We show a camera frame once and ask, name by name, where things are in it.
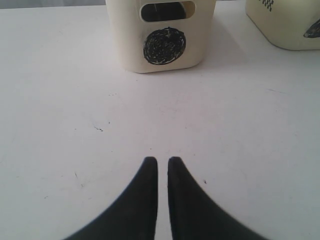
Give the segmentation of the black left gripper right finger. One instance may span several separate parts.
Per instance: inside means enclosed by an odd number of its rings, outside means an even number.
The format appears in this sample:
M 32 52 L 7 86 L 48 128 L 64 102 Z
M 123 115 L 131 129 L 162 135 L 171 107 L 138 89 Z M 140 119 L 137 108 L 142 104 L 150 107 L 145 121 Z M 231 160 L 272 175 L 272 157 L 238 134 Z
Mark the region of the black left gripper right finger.
M 174 240 L 264 240 L 219 207 L 199 186 L 183 160 L 168 160 L 168 208 Z

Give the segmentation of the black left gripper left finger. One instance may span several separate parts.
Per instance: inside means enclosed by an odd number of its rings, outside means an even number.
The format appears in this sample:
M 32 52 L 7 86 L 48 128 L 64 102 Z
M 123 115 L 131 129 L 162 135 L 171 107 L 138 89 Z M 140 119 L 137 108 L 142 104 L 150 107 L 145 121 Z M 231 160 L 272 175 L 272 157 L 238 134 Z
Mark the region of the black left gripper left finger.
M 158 163 L 146 157 L 120 196 L 68 240 L 153 240 L 158 215 Z

